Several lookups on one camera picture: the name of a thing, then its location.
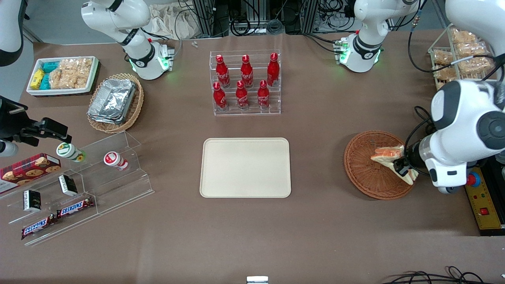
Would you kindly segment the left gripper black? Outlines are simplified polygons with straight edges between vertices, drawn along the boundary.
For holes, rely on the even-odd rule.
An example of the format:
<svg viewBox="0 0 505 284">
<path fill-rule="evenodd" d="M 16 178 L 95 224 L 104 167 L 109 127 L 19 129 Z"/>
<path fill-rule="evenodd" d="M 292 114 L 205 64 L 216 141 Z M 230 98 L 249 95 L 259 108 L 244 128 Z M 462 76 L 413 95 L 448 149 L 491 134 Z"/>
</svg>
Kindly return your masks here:
<svg viewBox="0 0 505 284">
<path fill-rule="evenodd" d="M 404 148 L 403 157 L 393 161 L 393 167 L 397 170 L 400 177 L 411 177 L 412 169 L 427 169 L 424 160 L 422 160 L 419 149 L 422 140 L 418 140 L 410 146 Z"/>
</svg>

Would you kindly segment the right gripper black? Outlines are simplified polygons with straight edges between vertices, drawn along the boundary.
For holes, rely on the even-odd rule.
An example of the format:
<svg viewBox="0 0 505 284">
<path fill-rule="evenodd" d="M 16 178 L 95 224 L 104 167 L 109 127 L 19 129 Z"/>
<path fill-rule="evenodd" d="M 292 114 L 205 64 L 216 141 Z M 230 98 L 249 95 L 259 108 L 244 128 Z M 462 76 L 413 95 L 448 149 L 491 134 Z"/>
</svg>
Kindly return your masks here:
<svg viewBox="0 0 505 284">
<path fill-rule="evenodd" d="M 27 115 L 28 107 L 11 99 L 0 97 L 0 137 L 9 142 L 18 142 L 37 147 L 39 139 L 53 138 L 70 144 L 72 136 L 68 134 L 68 127 L 51 118 L 40 121 L 30 119 Z"/>
</svg>

